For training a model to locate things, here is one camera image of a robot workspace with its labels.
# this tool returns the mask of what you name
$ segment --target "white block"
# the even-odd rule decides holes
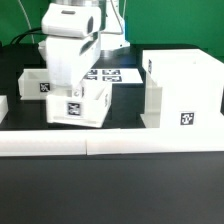
[[[86,155],[86,131],[2,131],[0,146],[0,156]]]
[[[8,103],[6,96],[0,96],[0,123],[8,113]]]

